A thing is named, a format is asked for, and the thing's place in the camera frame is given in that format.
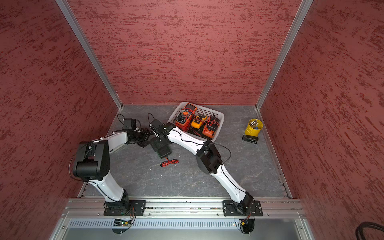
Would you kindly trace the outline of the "bright red multimeter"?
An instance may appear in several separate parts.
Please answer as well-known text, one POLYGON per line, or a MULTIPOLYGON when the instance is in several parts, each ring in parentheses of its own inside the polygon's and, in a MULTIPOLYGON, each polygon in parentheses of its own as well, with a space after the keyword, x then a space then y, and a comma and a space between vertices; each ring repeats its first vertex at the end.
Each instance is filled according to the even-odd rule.
POLYGON ((182 131, 186 132, 189 128, 191 122, 191 117, 188 115, 178 115, 175 119, 174 124, 181 129, 182 131))

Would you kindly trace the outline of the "orange grey multimeter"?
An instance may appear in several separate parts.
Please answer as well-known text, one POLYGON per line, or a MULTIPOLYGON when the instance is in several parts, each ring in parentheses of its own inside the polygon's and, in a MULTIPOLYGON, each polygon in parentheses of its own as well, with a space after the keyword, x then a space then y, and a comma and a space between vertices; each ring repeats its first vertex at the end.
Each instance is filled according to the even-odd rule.
POLYGON ((182 108, 178 115, 188 115, 193 117, 195 114, 197 107, 193 104, 186 104, 184 108, 182 108))

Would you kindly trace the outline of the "yellow multimeter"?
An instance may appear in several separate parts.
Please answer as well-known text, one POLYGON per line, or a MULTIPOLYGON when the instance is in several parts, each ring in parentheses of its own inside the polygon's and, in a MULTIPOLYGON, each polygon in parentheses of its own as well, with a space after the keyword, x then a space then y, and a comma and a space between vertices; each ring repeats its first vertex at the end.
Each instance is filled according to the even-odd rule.
POLYGON ((206 120, 207 120, 206 115, 197 114, 196 116, 194 116, 194 118, 192 120, 191 127, 196 129, 196 130, 199 130, 206 120))

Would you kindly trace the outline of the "orange multimeter with probes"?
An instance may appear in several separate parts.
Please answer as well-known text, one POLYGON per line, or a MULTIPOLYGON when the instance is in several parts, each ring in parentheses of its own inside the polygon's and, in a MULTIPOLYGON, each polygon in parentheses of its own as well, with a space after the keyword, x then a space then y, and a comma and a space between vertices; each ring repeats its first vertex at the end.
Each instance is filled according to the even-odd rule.
POLYGON ((203 136, 210 138, 210 139, 213 139, 219 126, 220 126, 220 120, 217 117, 215 117, 215 116, 209 117, 204 122, 204 127, 203 127, 203 131, 202 131, 203 136))

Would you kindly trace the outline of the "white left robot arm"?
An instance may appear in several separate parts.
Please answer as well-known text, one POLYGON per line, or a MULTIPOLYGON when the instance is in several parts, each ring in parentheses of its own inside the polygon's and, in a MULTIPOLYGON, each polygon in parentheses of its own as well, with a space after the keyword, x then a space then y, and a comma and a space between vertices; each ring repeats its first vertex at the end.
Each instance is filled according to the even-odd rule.
POLYGON ((149 144, 151 131, 137 127, 138 120, 124 119, 121 130, 106 137, 79 144, 70 175, 92 185, 104 197, 105 216, 124 216, 133 211, 128 193, 111 174, 110 154, 124 145, 144 148, 149 144))

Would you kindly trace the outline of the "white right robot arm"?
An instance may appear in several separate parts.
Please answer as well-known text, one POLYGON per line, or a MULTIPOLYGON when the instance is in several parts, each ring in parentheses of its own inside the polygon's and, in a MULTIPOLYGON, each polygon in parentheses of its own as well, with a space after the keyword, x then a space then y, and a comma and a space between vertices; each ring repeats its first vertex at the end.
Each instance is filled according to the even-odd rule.
POLYGON ((169 162, 172 153, 169 145, 177 144, 192 153, 197 160, 198 167, 207 175, 213 176, 230 195, 235 210, 239 215, 247 216, 249 211, 256 211, 254 197, 242 188, 226 169, 222 157, 215 144, 210 140, 199 140, 172 123, 163 124, 154 119, 149 127, 155 134, 150 144, 160 158, 169 162))

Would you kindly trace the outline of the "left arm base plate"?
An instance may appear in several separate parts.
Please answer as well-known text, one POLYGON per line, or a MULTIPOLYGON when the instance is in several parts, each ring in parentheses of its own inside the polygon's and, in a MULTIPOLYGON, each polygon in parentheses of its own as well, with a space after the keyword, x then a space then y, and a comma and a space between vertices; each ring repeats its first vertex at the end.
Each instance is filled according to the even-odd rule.
POLYGON ((129 202, 104 203, 104 216, 143 216, 145 200, 129 200, 129 202))

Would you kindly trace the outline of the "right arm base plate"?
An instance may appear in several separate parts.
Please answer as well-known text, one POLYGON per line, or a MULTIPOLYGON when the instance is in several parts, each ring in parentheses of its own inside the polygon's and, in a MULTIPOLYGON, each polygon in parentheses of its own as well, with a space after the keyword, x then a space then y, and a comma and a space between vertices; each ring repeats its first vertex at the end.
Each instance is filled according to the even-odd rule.
POLYGON ((262 217, 263 210, 260 201, 251 200, 251 203, 247 207, 243 207, 241 204, 235 203, 232 200, 222 201, 223 213, 225 217, 262 217))

